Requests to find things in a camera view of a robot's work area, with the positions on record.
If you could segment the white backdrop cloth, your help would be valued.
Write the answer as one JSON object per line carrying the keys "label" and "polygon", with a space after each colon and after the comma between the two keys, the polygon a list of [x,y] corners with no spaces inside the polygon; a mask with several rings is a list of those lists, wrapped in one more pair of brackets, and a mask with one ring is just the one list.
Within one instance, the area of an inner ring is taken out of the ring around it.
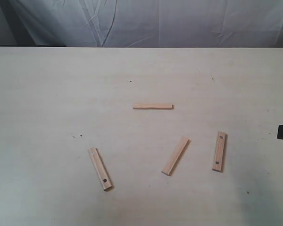
{"label": "white backdrop cloth", "polygon": [[0,46],[283,48],[283,0],[0,0]]}

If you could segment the horizontal plain wooden stick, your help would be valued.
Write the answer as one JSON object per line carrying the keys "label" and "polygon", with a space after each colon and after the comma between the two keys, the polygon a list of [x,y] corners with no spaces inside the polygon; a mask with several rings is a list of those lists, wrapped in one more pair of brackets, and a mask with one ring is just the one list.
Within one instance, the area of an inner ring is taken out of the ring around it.
{"label": "horizontal plain wooden stick", "polygon": [[134,110],[172,110],[173,104],[133,104]]}

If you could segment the wooden stick with holes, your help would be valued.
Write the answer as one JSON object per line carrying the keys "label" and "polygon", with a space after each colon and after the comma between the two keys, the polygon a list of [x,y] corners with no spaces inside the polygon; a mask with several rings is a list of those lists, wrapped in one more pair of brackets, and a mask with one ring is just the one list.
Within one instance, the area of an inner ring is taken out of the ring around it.
{"label": "wooden stick with holes", "polygon": [[110,180],[110,177],[108,175],[108,172],[106,170],[106,167],[104,165],[104,162],[100,156],[100,153],[97,148],[92,147],[88,150],[90,159],[94,165],[94,168],[97,172],[97,175],[99,177],[99,180],[101,182],[101,185],[103,187],[104,191],[108,191],[113,187],[113,184]]}
{"label": "wooden stick with holes", "polygon": [[216,139],[215,153],[212,170],[216,172],[223,172],[225,150],[226,150],[226,137],[225,132],[219,131]]}

